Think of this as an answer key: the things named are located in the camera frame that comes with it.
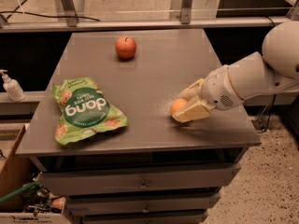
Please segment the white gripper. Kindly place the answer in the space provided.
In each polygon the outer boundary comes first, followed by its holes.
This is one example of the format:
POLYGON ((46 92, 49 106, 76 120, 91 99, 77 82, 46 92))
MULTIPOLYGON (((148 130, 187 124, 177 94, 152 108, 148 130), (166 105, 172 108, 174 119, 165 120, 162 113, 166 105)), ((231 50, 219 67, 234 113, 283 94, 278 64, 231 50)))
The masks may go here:
POLYGON ((172 115, 172 118, 178 122, 205 119, 210 116, 214 108, 228 110, 244 103, 234 89, 228 65, 210 72, 205 79, 198 79, 181 91, 178 98, 188 101, 172 115))

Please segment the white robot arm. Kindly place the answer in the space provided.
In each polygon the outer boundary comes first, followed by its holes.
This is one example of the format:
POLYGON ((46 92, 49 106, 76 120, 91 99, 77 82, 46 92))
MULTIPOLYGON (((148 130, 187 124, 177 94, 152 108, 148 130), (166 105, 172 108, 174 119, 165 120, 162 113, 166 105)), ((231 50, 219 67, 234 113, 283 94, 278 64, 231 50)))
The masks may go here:
POLYGON ((299 86, 299 21, 275 26, 261 52, 223 65, 182 91, 187 104, 171 113, 174 120, 205 119, 212 110, 228 110, 260 95, 293 91, 299 86))

